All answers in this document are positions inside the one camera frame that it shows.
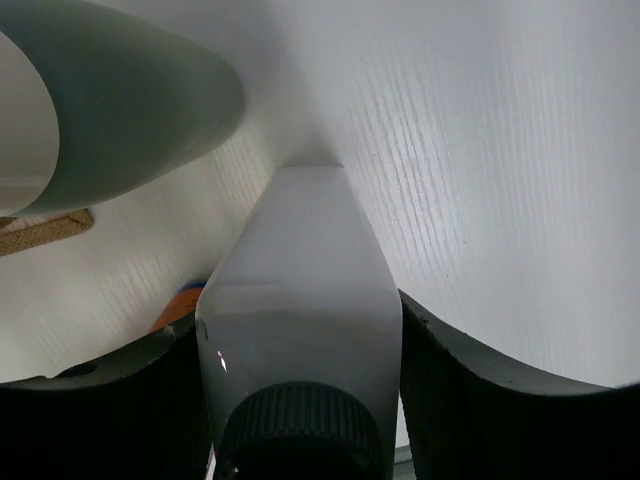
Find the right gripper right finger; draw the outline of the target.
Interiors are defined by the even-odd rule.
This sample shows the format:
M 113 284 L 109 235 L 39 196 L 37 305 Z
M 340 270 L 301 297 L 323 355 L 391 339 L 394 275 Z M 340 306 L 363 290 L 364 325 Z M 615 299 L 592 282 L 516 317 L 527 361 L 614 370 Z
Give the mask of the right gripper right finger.
M 530 366 L 400 297 L 400 394 L 417 478 L 638 478 L 638 384 Z

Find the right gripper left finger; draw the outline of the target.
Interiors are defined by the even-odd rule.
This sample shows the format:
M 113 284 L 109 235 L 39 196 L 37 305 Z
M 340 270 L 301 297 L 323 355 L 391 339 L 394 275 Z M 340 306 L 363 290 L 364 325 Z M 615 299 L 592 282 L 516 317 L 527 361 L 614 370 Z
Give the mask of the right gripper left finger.
M 203 479 L 210 450 L 193 315 L 1 386 L 4 479 Z

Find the orange bottle blue cap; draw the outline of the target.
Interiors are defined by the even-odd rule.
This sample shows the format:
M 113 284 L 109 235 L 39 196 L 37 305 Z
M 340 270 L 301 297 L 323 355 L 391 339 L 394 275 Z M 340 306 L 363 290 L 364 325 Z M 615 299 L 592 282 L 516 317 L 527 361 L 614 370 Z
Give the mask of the orange bottle blue cap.
M 168 302 L 158 318 L 149 328 L 149 332 L 155 332 L 165 326 L 178 321 L 193 313 L 198 299 L 205 287 L 204 281 L 194 281 L 184 285 L 176 295 Z

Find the white tube black cap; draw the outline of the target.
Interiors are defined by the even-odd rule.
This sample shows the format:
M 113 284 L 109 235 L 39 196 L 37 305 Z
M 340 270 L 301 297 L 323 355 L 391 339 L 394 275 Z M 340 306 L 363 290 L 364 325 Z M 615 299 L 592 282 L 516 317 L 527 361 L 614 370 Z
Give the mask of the white tube black cap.
M 389 479 L 402 307 L 339 166 L 277 170 L 197 304 L 218 479 Z

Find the burlap canvas tote bag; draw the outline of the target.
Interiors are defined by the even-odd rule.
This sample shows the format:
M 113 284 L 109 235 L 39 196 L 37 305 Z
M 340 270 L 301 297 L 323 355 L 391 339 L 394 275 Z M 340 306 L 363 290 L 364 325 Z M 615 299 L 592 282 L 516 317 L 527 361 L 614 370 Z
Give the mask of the burlap canvas tote bag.
M 80 235 L 94 225 L 89 209 L 36 217 L 1 218 L 1 256 Z

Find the beige pump dispenser bottle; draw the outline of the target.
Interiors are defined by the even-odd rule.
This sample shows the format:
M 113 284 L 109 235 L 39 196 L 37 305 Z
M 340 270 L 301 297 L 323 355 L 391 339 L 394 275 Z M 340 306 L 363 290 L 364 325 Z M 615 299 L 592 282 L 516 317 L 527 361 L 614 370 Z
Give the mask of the beige pump dispenser bottle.
M 219 55 L 87 1 L 1 5 L 1 212 L 122 195 L 223 144 L 245 106 Z

